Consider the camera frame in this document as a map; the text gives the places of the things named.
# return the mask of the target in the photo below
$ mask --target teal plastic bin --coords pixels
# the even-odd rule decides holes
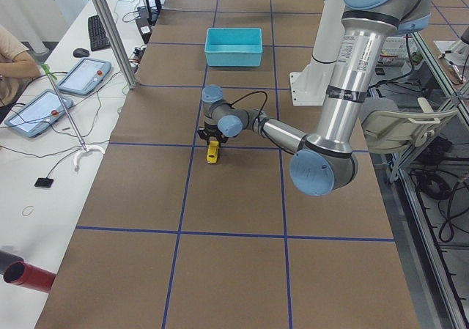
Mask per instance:
[[[208,29],[205,56],[211,67],[258,67],[262,59],[262,30]]]

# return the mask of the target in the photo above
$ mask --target keyboard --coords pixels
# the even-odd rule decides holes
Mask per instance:
[[[88,18],[88,35],[89,45],[92,51],[99,51],[111,45],[106,36],[106,31],[104,31],[100,17],[97,15]]]

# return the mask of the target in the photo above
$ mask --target white table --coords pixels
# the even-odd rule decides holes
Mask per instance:
[[[125,50],[131,55],[135,47],[143,44],[135,23],[123,23],[122,16],[136,8],[139,0],[108,0],[113,15],[118,18],[117,28]],[[75,48],[89,49],[87,19],[96,14],[92,3],[88,3],[70,27],[61,42],[49,56],[47,64],[51,71],[68,71],[78,59],[73,58]],[[112,63],[111,74],[119,67],[111,49],[92,52],[90,57]],[[100,91],[103,104],[86,143],[109,139],[123,106],[126,82],[122,74],[117,75]],[[34,82],[21,96],[19,103],[29,102],[44,89],[51,88],[47,78]],[[75,103],[82,100],[71,97]],[[72,108],[81,134],[88,133],[92,126],[99,102],[93,95]],[[54,127],[58,131],[73,133],[66,116]],[[44,155],[78,146],[78,139],[47,130],[33,139],[20,137],[11,129],[0,129],[0,144],[21,152]],[[34,187],[38,177],[45,177],[53,165],[66,153],[47,158],[31,158],[0,149],[0,249],[22,256],[26,262],[57,272],[67,249],[78,217],[86,201],[89,189],[103,158],[99,152],[82,156],[80,169],[73,170],[73,155],[60,163],[53,171],[50,189]],[[9,329],[31,329],[34,327],[47,299],[47,295],[34,290],[17,287],[0,281],[0,327]]]

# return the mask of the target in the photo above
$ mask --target white wall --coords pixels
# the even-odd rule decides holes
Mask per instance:
[[[68,26],[83,9],[86,0],[0,0],[0,23],[20,41],[30,36],[20,24],[27,21],[28,29],[42,41],[58,42]]]

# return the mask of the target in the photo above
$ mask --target yellow block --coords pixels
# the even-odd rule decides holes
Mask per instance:
[[[218,141],[210,141],[207,150],[207,163],[215,164],[218,160],[218,149],[220,143]]]

